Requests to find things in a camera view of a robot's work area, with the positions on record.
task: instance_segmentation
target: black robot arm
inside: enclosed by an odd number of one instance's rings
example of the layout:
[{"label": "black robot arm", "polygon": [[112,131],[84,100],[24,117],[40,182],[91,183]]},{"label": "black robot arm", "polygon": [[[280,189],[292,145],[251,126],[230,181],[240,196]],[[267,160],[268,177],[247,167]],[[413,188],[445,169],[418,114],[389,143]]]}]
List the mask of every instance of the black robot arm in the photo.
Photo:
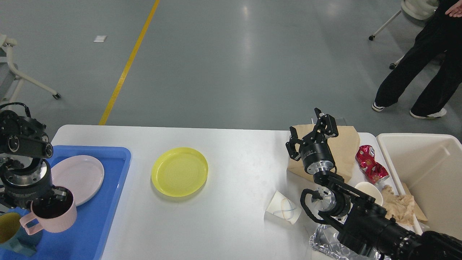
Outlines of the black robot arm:
[{"label": "black robot arm", "polygon": [[[22,105],[26,116],[11,110],[1,110],[8,105]],[[46,126],[30,117],[29,108],[22,103],[0,105],[0,204],[13,209],[30,209],[30,204],[47,206],[63,200],[66,193],[52,183],[51,167],[46,161],[53,155],[53,147],[45,133]],[[24,165],[11,155],[31,158]]]},{"label": "black robot arm", "polygon": [[[313,131],[299,140],[291,127],[292,136],[286,143],[289,156],[302,159],[305,172],[312,174],[314,182],[320,185],[315,191],[302,192],[300,203],[306,214],[316,223],[332,225],[339,231],[339,242],[361,255],[368,256],[376,248],[382,257],[388,255],[394,260],[462,259],[462,241],[434,231],[420,236],[401,227],[395,219],[385,218],[386,209],[377,205],[373,197],[331,172],[336,167],[327,139],[338,136],[335,119],[317,108],[315,112],[318,121]],[[308,194],[322,219],[317,219],[306,205]],[[344,223],[338,221],[345,215],[348,216]]]}]

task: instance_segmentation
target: black pants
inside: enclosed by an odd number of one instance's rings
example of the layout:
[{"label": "black pants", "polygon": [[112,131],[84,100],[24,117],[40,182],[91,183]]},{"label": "black pants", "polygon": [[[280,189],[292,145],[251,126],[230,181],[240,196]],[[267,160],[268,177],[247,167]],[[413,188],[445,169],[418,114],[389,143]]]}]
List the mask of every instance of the black pants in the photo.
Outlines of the black pants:
[{"label": "black pants", "polygon": [[437,9],[424,29],[417,35],[414,46],[380,85],[375,102],[390,106],[398,102],[406,87],[437,54],[446,50],[437,75],[419,96],[411,111],[417,116],[439,112],[462,82],[462,18],[444,14]]}]

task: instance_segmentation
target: gray floor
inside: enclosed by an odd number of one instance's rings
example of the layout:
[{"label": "gray floor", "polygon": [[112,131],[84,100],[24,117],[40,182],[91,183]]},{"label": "gray floor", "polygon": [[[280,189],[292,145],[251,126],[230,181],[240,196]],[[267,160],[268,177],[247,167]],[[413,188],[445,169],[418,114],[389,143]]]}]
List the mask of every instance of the gray floor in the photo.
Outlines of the gray floor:
[{"label": "gray floor", "polygon": [[[154,1],[6,1],[0,32],[18,40],[19,68],[62,99],[27,83],[18,101],[48,125],[98,124]],[[314,107],[357,131],[443,133],[461,138],[461,91],[448,115],[408,111],[437,72],[436,62],[400,102],[374,112],[388,65],[420,28],[399,0],[161,0],[107,124],[287,130]],[[108,35],[105,43],[93,43]]]}]

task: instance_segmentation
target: sneaker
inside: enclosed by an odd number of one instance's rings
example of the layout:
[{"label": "sneaker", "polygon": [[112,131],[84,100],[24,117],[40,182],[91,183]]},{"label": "sneaker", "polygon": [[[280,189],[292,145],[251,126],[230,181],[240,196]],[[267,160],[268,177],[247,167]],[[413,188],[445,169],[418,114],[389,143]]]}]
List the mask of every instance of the sneaker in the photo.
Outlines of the sneaker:
[{"label": "sneaker", "polygon": [[437,118],[440,118],[440,117],[443,117],[444,115],[446,115],[446,109],[442,108],[439,112],[434,113],[434,114],[430,114],[430,115],[424,116],[424,117],[416,116],[410,110],[409,110],[409,114],[411,114],[411,116],[413,116],[415,118],[420,118],[420,119],[437,119]]},{"label": "sneaker", "polygon": [[379,106],[375,102],[372,104],[372,109],[377,111],[377,112],[382,111],[384,108],[385,108],[384,106]]}]

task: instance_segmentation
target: pink plate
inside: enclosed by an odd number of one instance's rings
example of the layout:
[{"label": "pink plate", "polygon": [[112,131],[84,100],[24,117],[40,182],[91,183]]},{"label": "pink plate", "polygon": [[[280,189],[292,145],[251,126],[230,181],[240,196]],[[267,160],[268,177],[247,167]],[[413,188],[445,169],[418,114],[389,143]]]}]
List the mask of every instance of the pink plate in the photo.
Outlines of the pink plate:
[{"label": "pink plate", "polygon": [[55,186],[66,187],[79,206],[91,199],[101,187],[104,167],[95,157],[78,155],[60,161],[51,168]]}]

